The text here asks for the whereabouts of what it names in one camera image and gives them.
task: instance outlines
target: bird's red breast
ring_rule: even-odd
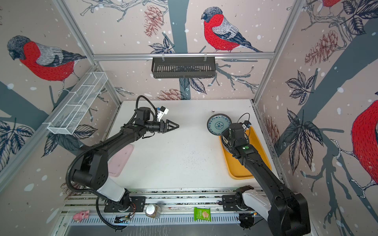
[[[20,61],[41,79],[63,81],[73,72],[74,62],[68,62],[56,67],[38,65],[37,59],[41,56],[41,52],[34,42],[25,44],[23,49],[26,59]]]
[[[362,167],[378,182],[378,100],[362,112],[352,126],[353,153]]]
[[[214,15],[209,23],[204,21],[204,33],[206,41],[213,46],[216,50],[227,50],[231,51],[232,49],[239,46],[237,43],[229,42],[218,37],[213,31],[212,28],[220,26],[223,22],[224,16],[221,14]]]
[[[323,6],[330,8],[331,6],[335,5],[339,1],[341,1],[341,0],[323,0]]]

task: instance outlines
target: black wire basket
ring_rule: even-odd
[[[213,78],[215,57],[154,57],[152,60],[154,78]]]

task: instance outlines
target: green packet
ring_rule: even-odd
[[[194,208],[194,221],[197,219],[211,221],[210,209]]]

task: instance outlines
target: yellow tray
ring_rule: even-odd
[[[260,140],[258,139],[255,130],[251,126],[249,128],[249,143],[254,146],[257,151],[259,152],[262,160],[265,162],[265,164],[269,167],[270,170],[272,170],[272,167],[270,165],[270,162],[268,160],[268,157],[266,156],[266,153],[264,149],[262,148],[262,145],[260,143]],[[223,149],[223,155],[225,157],[225,161],[227,164],[228,174],[233,179],[252,179],[254,178],[251,172],[249,172],[244,166],[240,164],[240,162],[235,159],[231,153],[227,152],[224,146],[222,145],[221,136],[219,136],[220,144]]]

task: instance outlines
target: white table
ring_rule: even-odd
[[[168,108],[168,114],[163,116],[164,121],[169,119],[180,127],[134,142],[134,151],[123,171],[118,177],[111,177],[120,186],[139,191],[233,190],[244,185],[258,187],[254,178],[235,180],[229,176],[219,137],[212,135],[206,127],[209,117],[216,113],[228,115],[233,122],[246,112],[251,114],[250,122],[268,156],[273,173],[277,175],[250,100],[174,100],[152,103],[155,107]],[[141,106],[150,105],[140,99]],[[120,127],[128,122],[134,109],[135,101],[122,103],[109,137],[118,133]]]

